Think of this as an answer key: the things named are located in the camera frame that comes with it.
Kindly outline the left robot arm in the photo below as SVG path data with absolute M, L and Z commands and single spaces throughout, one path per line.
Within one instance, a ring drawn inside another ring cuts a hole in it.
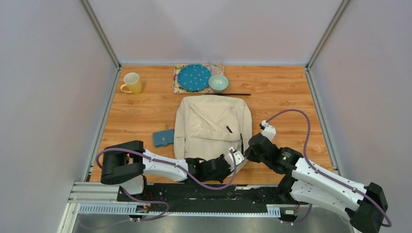
M 228 154 L 205 160 L 202 158 L 172 159 L 143 147 L 142 141 L 130 141 L 107 147 L 96 156 L 96 164 L 101 169 L 100 182 L 122 184 L 145 174 L 166 177 L 175 182 L 192 180 L 200 185 L 208 181 L 223 181 L 234 177 L 243 154 L 234 147 Z

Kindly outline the beige canvas backpack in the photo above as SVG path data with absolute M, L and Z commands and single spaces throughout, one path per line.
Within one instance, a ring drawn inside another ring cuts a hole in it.
M 252 114 L 244 100 L 218 95 L 184 97 L 175 117 L 174 156 L 210 160 L 228 154 L 231 147 L 245 152 L 252 132 Z

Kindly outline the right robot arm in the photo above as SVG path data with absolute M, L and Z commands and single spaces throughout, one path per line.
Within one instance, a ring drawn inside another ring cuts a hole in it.
M 263 134 L 249 140 L 245 157 L 283 175 L 277 189 L 282 203 L 314 204 L 347 219 L 362 233 L 378 233 L 388 209 L 382 187 L 354 182 L 326 170 L 291 148 L 278 148 Z

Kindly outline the blue leather wallet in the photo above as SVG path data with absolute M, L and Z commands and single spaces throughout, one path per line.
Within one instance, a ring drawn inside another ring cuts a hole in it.
M 154 132 L 152 136 L 155 148 L 166 147 L 174 143 L 174 129 Z

